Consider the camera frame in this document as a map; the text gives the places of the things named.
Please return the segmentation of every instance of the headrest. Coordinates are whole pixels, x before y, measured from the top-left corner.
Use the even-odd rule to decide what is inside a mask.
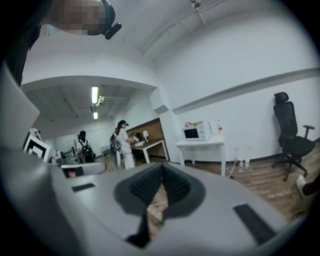
[[[274,95],[275,97],[275,104],[284,103],[289,100],[288,94],[285,92],[278,92]]]

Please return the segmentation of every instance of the chair armrest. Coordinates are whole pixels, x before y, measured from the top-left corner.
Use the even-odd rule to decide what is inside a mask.
[[[306,130],[305,130],[305,135],[304,135],[305,138],[307,138],[307,136],[308,136],[309,129],[311,129],[311,130],[314,130],[314,129],[315,129],[315,127],[314,127],[314,126],[311,126],[311,125],[304,125],[303,127],[306,129]]]
[[[304,125],[303,127],[306,128],[306,129],[311,129],[311,130],[315,129],[315,127],[312,126],[312,125]]]

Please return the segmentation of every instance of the white microwave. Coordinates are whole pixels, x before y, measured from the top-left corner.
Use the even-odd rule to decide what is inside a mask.
[[[213,134],[209,122],[198,122],[196,125],[184,127],[182,130],[186,141],[206,141],[210,139]]]

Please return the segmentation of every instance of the white table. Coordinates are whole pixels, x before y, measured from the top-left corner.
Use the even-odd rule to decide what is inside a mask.
[[[222,133],[214,134],[208,140],[195,140],[195,141],[188,141],[188,140],[180,140],[177,144],[178,155],[180,164],[182,166],[185,165],[184,155],[182,152],[182,148],[192,148],[196,149],[199,147],[215,147],[220,146],[221,152],[221,176],[226,176],[226,149],[225,149],[225,138]],[[195,154],[191,153],[191,162],[195,164]]]
[[[150,159],[149,159],[147,150],[152,148],[152,147],[154,147],[154,146],[156,146],[156,145],[159,145],[159,144],[162,144],[162,148],[163,148],[165,159],[167,161],[169,161],[167,148],[166,148],[166,144],[165,144],[165,140],[164,139],[149,140],[149,142],[143,144],[142,146],[132,146],[131,148],[133,150],[141,150],[141,151],[143,151],[146,163],[150,164]]]

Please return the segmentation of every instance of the plastic bottle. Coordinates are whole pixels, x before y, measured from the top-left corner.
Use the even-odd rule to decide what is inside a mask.
[[[244,171],[244,161],[239,160],[239,172],[242,173]]]
[[[250,166],[250,159],[246,159],[244,161],[244,168],[247,170],[247,169],[249,169],[249,166]]]
[[[220,120],[218,120],[218,134],[222,133],[222,125],[220,123]]]

